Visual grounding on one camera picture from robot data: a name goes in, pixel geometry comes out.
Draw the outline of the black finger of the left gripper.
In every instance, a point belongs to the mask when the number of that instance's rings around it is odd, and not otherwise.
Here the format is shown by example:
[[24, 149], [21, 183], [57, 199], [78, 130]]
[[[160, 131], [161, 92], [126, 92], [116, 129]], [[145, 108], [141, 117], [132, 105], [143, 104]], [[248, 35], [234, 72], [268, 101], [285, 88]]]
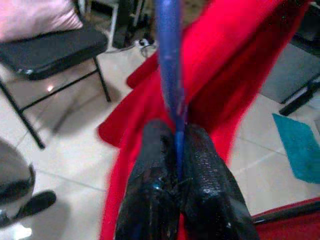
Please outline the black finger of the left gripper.
[[34, 216], [52, 206], [57, 200], [56, 193], [52, 190], [42, 191], [35, 194], [25, 205], [23, 205], [17, 215], [15, 221], [23, 218]]

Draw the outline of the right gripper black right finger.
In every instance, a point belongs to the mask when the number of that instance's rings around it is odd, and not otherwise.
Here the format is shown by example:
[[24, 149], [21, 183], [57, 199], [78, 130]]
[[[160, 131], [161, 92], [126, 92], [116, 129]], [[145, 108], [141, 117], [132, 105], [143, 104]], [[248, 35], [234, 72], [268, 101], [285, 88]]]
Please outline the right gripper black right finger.
[[189, 240], [258, 240], [235, 177], [201, 127], [185, 128], [182, 213]]

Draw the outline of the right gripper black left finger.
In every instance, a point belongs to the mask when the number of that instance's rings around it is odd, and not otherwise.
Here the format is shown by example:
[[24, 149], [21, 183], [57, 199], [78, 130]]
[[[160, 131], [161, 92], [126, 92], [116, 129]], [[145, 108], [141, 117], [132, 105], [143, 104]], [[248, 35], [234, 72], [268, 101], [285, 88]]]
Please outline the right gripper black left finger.
[[175, 240], [181, 208], [176, 139], [160, 119], [148, 122], [120, 205], [116, 240]]

